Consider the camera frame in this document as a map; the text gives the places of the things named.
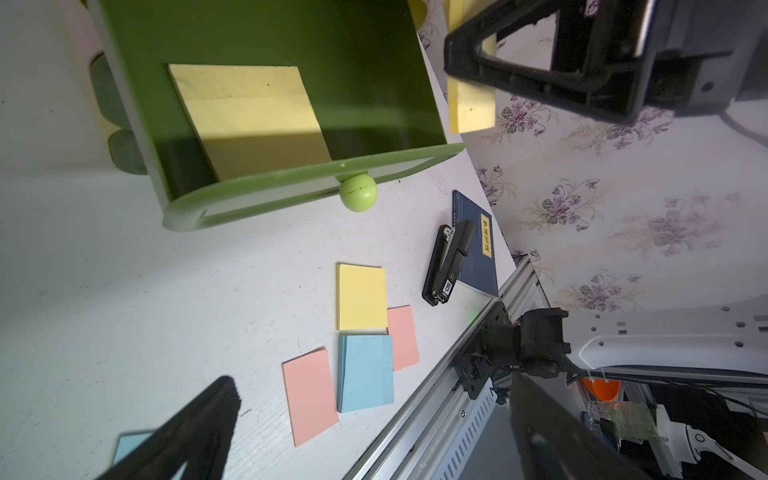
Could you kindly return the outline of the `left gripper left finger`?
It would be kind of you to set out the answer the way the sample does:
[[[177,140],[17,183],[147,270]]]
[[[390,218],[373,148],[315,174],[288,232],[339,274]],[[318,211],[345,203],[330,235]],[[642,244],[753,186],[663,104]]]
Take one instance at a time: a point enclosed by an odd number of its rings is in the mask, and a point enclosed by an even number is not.
[[[102,479],[221,479],[241,406],[235,381],[212,382]]]

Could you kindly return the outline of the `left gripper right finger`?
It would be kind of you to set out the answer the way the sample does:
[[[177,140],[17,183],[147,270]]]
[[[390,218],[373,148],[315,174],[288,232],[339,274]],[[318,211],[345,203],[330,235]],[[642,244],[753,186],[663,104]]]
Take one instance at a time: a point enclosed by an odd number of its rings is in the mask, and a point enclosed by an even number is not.
[[[515,373],[510,426],[525,479],[647,479],[530,378]]]

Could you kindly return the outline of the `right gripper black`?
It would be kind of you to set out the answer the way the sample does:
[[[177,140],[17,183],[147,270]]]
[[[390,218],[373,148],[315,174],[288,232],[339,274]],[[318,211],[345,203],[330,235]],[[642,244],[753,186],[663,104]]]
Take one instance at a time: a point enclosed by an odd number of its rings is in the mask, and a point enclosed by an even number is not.
[[[765,1],[496,1],[449,33],[444,69],[470,81],[595,120],[633,122],[646,106],[679,116],[767,98]],[[547,69],[486,53],[548,17]]]

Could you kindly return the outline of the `yellow sticky pad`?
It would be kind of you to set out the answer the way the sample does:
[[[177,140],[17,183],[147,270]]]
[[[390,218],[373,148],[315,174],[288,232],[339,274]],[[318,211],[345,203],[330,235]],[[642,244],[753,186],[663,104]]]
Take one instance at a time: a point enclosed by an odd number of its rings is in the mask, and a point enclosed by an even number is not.
[[[169,71],[219,181],[331,161],[297,67],[171,64]]]
[[[385,269],[339,264],[337,280],[340,331],[388,328]]]
[[[448,32],[451,33],[491,4],[492,1],[483,0],[444,1],[443,11]],[[486,130],[495,126],[496,93],[492,87],[449,76],[447,104],[452,134]]]

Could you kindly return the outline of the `green top drawer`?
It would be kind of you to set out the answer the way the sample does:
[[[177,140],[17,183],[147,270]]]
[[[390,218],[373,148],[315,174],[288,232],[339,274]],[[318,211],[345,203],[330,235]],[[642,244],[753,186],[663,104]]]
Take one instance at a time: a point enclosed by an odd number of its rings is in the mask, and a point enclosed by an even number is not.
[[[398,180],[448,141],[404,1],[90,1],[165,228]]]

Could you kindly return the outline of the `yellow green drawer cabinet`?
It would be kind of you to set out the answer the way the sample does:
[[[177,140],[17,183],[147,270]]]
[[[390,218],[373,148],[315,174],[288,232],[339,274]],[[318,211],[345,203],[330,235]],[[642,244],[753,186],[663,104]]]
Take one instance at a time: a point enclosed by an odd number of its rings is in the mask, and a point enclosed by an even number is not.
[[[76,52],[83,68],[87,71],[93,60],[103,53],[103,47],[95,25],[87,10],[87,1],[56,1],[63,14],[67,29],[71,34]],[[408,1],[411,15],[418,32],[428,16],[427,1]]]

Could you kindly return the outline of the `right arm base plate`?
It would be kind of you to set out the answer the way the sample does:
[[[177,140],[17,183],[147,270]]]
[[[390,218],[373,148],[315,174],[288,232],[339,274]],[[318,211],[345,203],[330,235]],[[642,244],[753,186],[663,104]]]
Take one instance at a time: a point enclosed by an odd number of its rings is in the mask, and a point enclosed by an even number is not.
[[[488,381],[512,373],[544,379],[578,373],[564,339],[568,316],[561,308],[539,308],[512,320],[505,304],[494,302],[452,361],[463,390],[475,400]]]

